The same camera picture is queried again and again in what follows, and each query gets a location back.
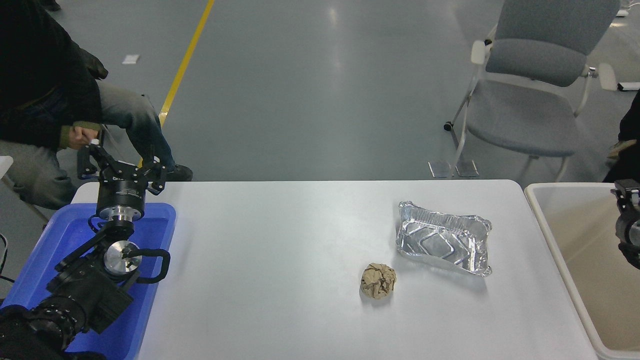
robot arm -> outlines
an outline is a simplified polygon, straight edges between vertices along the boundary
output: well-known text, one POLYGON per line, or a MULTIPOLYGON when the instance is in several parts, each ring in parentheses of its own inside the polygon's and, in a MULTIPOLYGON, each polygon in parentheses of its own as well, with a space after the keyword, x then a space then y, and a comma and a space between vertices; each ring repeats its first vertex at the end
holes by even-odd
POLYGON ((640 269, 640 184, 634 180, 618 180, 611 192, 618 200, 620 217, 616 221, 618 248, 627 261, 640 269))
POLYGON ((51 295, 33 309, 0 309, 0 358, 11 360, 94 360, 93 353, 66 353, 76 334, 90 329, 101 333, 124 311, 133 298, 127 293, 136 283, 152 284, 166 276, 170 255, 163 249, 139 249, 129 241, 134 221, 144 216, 145 194, 164 190, 166 169, 114 160, 97 143, 79 156, 80 176, 96 173, 89 156, 99 164, 100 188, 96 215, 106 220, 95 236, 60 261, 57 276, 47 284, 51 295), (142 277, 143 257, 161 257, 161 271, 142 277))

crumpled paper ball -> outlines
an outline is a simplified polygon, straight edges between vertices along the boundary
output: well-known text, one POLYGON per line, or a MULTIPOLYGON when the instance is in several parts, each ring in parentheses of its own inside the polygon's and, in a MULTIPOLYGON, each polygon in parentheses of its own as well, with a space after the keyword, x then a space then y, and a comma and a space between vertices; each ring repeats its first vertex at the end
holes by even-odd
POLYGON ((396 271, 385 264, 371 263, 362 273, 360 289, 368 297, 382 299, 393 291, 396 271))

blue plastic tray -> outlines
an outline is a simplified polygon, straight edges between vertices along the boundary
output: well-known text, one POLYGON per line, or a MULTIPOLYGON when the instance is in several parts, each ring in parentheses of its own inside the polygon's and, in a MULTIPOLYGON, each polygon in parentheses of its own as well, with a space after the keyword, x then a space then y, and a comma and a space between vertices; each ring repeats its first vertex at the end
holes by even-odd
MULTIPOLYGON (((87 224, 93 214, 95 204, 71 204, 53 215, 4 300, 4 306, 18 304, 31 309, 50 295, 46 286, 57 275, 54 266, 93 237, 87 224)), ((175 227, 175 210, 169 204, 146 204, 145 216, 134 224, 135 233, 130 240, 136 245, 168 250, 175 227)), ((160 258, 143 258, 139 267, 141 276, 156 276, 160 264, 160 258)), ((67 351, 90 350, 104 354, 108 360, 133 360, 140 350, 156 289, 157 284, 134 284, 129 290, 134 300, 125 312, 100 335, 94 331, 78 334, 67 351)))

knee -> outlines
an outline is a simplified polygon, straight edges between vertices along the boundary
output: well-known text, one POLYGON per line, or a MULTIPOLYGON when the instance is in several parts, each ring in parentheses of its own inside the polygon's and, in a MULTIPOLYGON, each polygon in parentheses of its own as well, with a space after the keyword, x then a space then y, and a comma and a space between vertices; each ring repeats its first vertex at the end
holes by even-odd
POLYGON ((131 93, 127 98, 129 116, 135 125, 156 123, 157 114, 146 95, 131 93))

yellow floor line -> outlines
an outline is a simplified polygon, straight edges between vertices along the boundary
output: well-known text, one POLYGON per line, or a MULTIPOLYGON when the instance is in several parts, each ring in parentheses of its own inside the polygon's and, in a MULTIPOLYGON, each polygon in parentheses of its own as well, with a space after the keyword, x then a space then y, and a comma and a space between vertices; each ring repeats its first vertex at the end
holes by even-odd
MULTIPOLYGON (((200 34, 202 34, 202 30, 204 29, 205 24, 207 24, 207 19, 209 18, 209 14, 211 13, 211 8, 213 7, 213 3, 215 0, 209 0, 207 3, 207 7, 205 7, 202 16, 200 17, 200 22, 198 23, 198 27, 196 31, 193 33, 193 37, 191 37, 191 42, 189 43, 189 47, 187 48, 187 52, 184 53, 184 57, 182 58, 182 63, 180 63, 180 67, 178 68, 178 73, 176 73, 173 78, 173 83, 171 83, 171 88, 169 88, 168 94, 166 94, 166 98, 164 99, 164 104, 162 105, 162 109, 160 109, 160 114, 158 114, 158 118, 160 119, 160 126, 164 126, 164 122, 166 120, 167 114, 169 114, 169 109, 171 108, 171 104, 173 103, 173 98, 175 94, 178 92, 178 88, 180 87, 180 83, 182 82, 182 77, 184 77, 184 73, 187 71, 187 67, 189 67, 189 62, 191 61, 191 55, 193 55, 193 51, 196 49, 196 45, 198 45, 198 40, 200 39, 200 34)), ((138 167, 142 167, 142 159, 138 162, 138 167)))

